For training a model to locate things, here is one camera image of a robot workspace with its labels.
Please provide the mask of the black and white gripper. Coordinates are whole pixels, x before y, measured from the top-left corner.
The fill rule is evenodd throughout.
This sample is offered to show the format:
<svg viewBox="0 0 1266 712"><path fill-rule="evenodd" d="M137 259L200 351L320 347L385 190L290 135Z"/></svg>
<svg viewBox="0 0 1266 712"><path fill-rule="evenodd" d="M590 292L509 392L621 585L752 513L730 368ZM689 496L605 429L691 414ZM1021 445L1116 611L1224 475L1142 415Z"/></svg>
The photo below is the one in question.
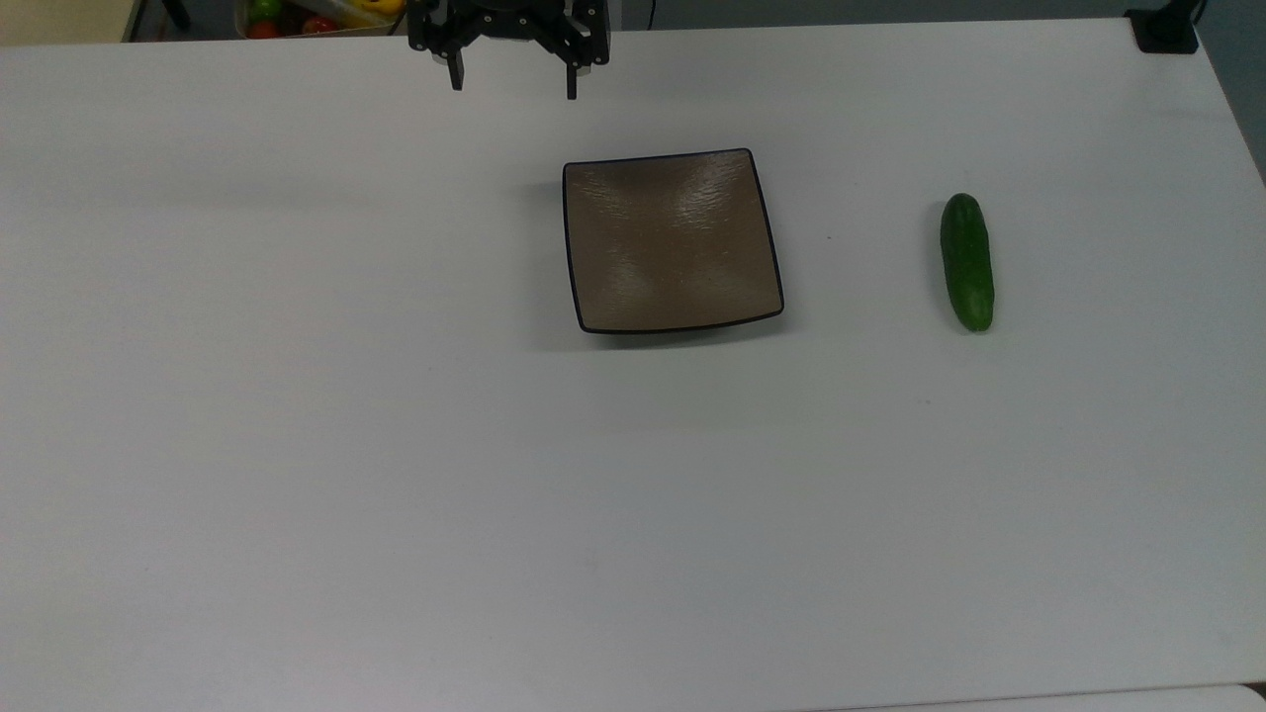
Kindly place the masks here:
<svg viewBox="0 0 1266 712"><path fill-rule="evenodd" d="M462 49L481 38L529 42L562 60L570 101L579 99L580 68L610 61L606 1L406 3L408 46L448 66L454 91L465 85Z"/></svg>

